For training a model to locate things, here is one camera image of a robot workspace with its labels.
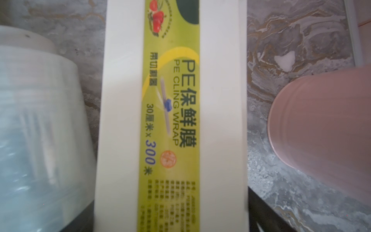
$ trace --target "tomato illustration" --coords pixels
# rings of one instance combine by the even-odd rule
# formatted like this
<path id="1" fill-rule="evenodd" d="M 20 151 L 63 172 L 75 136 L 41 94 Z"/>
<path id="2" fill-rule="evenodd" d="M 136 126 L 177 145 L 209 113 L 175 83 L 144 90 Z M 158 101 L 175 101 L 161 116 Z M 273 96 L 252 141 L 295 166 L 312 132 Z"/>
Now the tomato illustration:
<path id="1" fill-rule="evenodd" d="M 159 20 L 161 23 L 164 22 L 164 12 L 159 11 L 153 14 L 153 20 Z"/>
<path id="2" fill-rule="evenodd" d="M 156 1 L 156 0 L 152 0 L 152 1 L 150 2 L 150 9 L 151 9 L 152 11 L 157 11 L 157 1 Z"/>
<path id="3" fill-rule="evenodd" d="M 159 19 L 153 19 L 153 32 L 158 33 L 161 29 L 161 21 Z"/>

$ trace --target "orange circular logo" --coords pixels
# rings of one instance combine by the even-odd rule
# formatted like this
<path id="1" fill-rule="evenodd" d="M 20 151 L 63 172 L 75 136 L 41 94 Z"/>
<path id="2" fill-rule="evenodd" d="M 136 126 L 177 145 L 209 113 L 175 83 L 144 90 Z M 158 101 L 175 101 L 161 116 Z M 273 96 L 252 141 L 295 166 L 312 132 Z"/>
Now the orange circular logo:
<path id="1" fill-rule="evenodd" d="M 164 151 L 161 154 L 160 162 L 162 166 L 166 168 L 171 168 L 177 162 L 177 157 L 175 156 L 174 152 L 172 151 Z"/>

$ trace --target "pink plastic container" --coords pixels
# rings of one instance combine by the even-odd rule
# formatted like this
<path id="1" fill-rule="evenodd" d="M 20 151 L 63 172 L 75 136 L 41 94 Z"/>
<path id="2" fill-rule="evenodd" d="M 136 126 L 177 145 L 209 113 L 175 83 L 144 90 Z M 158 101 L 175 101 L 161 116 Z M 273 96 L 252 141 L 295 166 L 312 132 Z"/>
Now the pink plastic container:
<path id="1" fill-rule="evenodd" d="M 289 83 L 268 136 L 284 163 L 371 205 L 371 65 Z"/>

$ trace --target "white cardboard box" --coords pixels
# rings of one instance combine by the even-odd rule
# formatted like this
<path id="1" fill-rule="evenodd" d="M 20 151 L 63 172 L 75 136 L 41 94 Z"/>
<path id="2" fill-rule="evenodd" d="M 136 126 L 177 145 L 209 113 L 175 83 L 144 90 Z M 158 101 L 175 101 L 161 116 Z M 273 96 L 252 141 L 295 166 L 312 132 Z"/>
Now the white cardboard box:
<path id="1" fill-rule="evenodd" d="M 108 0 L 95 232 L 137 230 L 144 1 Z M 246 0 L 200 0 L 200 231 L 248 231 Z"/>

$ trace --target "marble countertop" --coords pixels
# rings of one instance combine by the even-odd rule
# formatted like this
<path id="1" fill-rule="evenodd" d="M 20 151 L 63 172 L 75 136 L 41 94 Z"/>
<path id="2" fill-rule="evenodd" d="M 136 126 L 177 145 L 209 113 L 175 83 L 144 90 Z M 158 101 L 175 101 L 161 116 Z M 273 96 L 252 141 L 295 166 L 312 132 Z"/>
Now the marble countertop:
<path id="1" fill-rule="evenodd" d="M 295 78 L 354 66 L 343 0 L 248 0 L 249 186 L 297 231 L 370 231 L 371 208 L 283 164 L 267 135 Z"/>
<path id="2" fill-rule="evenodd" d="M 51 39 L 79 67 L 98 146 L 106 0 L 0 1 L 0 23 Z M 371 208 L 283 164 L 267 117 L 291 80 L 354 66 L 343 0 L 248 0 L 249 186 L 298 232 L 371 231 Z"/>

